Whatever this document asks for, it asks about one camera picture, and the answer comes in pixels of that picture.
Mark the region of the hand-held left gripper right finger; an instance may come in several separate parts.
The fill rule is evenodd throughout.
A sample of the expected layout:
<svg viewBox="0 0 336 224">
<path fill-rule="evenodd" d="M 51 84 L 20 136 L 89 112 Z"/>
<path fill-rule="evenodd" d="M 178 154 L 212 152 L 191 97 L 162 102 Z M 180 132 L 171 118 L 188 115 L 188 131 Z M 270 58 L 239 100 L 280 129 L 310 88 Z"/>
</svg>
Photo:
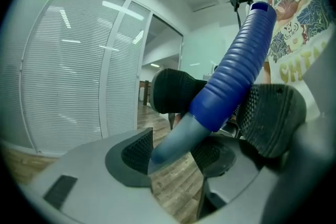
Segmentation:
<svg viewBox="0 0 336 224">
<path fill-rule="evenodd" d="M 281 170 L 245 140 L 211 135 L 191 151 L 203 175 L 197 220 L 261 220 Z"/>
</svg>

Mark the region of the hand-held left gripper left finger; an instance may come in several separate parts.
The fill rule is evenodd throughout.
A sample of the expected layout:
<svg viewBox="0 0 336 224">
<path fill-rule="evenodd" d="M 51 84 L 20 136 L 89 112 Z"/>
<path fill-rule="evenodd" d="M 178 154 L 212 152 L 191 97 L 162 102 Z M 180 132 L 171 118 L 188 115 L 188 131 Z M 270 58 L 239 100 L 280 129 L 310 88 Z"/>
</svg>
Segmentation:
<svg viewBox="0 0 336 224">
<path fill-rule="evenodd" d="M 175 223 L 151 192 L 152 128 L 77 146 L 22 192 L 51 223 Z"/>
</svg>

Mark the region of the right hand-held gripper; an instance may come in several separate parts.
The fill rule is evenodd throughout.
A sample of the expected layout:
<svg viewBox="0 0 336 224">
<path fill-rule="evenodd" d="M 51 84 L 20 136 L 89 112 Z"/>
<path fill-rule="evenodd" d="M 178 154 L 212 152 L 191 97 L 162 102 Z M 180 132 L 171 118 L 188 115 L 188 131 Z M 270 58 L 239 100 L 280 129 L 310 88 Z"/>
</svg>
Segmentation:
<svg viewBox="0 0 336 224">
<path fill-rule="evenodd" d="M 151 107 L 161 114 L 185 114 L 217 67 L 212 62 L 203 80 L 171 68 L 158 71 L 151 82 Z M 240 110 L 246 142 L 268 159 L 238 197 L 245 220 L 335 219 L 335 41 L 304 79 L 320 110 L 311 121 L 302 95 L 285 85 L 253 86 Z"/>
</svg>

